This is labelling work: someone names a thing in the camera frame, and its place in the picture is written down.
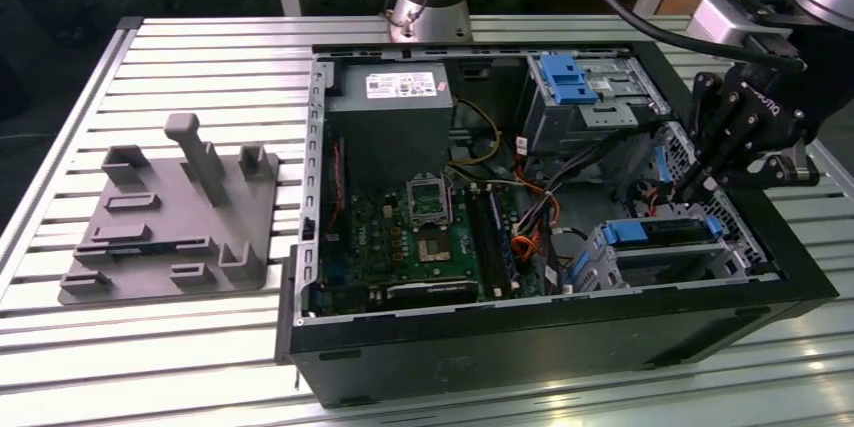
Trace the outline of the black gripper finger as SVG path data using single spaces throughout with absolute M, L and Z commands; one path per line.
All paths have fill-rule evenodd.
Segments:
M 695 161 L 676 184 L 672 197 L 676 203 L 706 201 L 711 196 L 708 180 L 726 184 L 719 178 L 761 126 L 761 115 L 742 81 L 736 71 L 724 76 L 700 72 L 695 78 L 688 124 Z
M 777 187 L 813 187 L 819 183 L 819 171 L 805 157 L 798 164 L 782 154 L 771 154 L 759 160 L 759 169 L 748 170 L 744 156 L 714 156 L 692 180 L 692 202 L 706 202 L 718 190 L 761 191 Z

